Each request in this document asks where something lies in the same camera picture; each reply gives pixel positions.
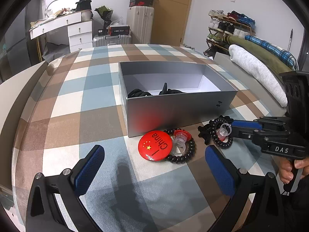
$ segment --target white suitcase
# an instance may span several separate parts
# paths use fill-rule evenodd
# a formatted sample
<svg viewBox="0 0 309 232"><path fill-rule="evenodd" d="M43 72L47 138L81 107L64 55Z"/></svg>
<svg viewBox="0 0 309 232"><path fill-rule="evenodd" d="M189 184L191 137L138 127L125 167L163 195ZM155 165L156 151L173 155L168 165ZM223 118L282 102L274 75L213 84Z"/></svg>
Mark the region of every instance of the white suitcase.
<svg viewBox="0 0 309 232"><path fill-rule="evenodd" d="M151 38L154 8L134 6L127 13L127 24L130 26L133 44L149 44Z"/></svg>

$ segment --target blue gripper pad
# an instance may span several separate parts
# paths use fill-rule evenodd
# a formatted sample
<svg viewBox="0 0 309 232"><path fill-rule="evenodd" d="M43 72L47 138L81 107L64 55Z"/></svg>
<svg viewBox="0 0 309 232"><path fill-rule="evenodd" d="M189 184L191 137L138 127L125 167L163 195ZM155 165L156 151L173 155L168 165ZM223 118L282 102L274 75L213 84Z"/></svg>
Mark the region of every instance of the blue gripper pad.
<svg viewBox="0 0 309 232"><path fill-rule="evenodd" d="M91 182L93 181L100 166L102 165L104 158L104 148L100 145L95 145L94 148L88 153L88 155L84 159L81 159L85 160L86 162L84 162L81 170L74 177L74 193L76 196L84 195L87 192Z"/></svg>
<svg viewBox="0 0 309 232"><path fill-rule="evenodd" d="M205 150L206 162L211 170L211 173L216 179L216 182L219 185L222 193L232 198L232 196L235 193L235 180L229 173L227 168L224 166L223 162L220 160L218 155L214 152L214 149L217 148L215 146L206 147Z"/></svg>
<svg viewBox="0 0 309 232"><path fill-rule="evenodd" d="M262 125L255 121L234 120L231 125L232 125L232 129L234 126L234 127L244 127L244 128L262 130Z"/></svg>

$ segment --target open box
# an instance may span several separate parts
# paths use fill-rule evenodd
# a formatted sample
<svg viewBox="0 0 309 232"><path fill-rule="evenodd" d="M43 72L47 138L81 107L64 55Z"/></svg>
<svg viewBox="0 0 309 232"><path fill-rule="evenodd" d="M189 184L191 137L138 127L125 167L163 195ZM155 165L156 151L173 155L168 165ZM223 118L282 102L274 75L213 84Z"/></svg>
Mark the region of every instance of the open box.
<svg viewBox="0 0 309 232"><path fill-rule="evenodd" d="M188 62L120 62L119 80L129 137L217 118L228 110L237 93L210 66ZM164 83L184 93L159 95ZM137 88L152 96L128 98Z"/></svg>

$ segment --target drawer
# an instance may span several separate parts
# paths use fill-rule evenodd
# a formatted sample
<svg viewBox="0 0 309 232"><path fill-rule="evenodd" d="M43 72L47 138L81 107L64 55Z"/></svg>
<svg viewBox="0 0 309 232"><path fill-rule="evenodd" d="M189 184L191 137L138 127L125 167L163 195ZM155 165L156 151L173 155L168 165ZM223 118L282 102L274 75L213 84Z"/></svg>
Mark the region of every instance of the drawer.
<svg viewBox="0 0 309 232"><path fill-rule="evenodd" d="M92 20L68 26L68 36L92 32Z"/></svg>
<svg viewBox="0 0 309 232"><path fill-rule="evenodd" d="M47 32L50 32L52 30L58 29L60 27L81 22L81 12L76 12L70 15L62 16L59 18L56 18L55 20L49 21L35 29L30 31L31 39L36 38L40 35L43 35Z"/></svg>
<svg viewBox="0 0 309 232"><path fill-rule="evenodd" d="M69 36L70 46L92 42L92 32Z"/></svg>
<svg viewBox="0 0 309 232"><path fill-rule="evenodd" d="M75 46L70 46L70 51L75 52L75 51L79 51L81 49L88 49L88 48L92 48L92 42L91 43L84 43L84 44L79 44L79 45L75 45Z"/></svg>

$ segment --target silver suitcase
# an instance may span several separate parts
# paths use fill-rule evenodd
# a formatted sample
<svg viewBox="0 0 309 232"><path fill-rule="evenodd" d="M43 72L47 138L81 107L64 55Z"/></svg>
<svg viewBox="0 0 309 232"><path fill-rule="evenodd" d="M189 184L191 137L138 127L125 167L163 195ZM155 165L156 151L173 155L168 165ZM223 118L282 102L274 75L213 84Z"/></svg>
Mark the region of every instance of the silver suitcase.
<svg viewBox="0 0 309 232"><path fill-rule="evenodd" d="M93 38L92 46L93 47L100 47L100 46L107 46L107 45L115 45L115 44L131 44L132 38L130 35L118 35L118 36L98 36L96 35Z"/></svg>
<svg viewBox="0 0 309 232"><path fill-rule="evenodd" d="M133 44L149 44L151 38L154 8L134 6L127 13L127 24L130 26Z"/></svg>

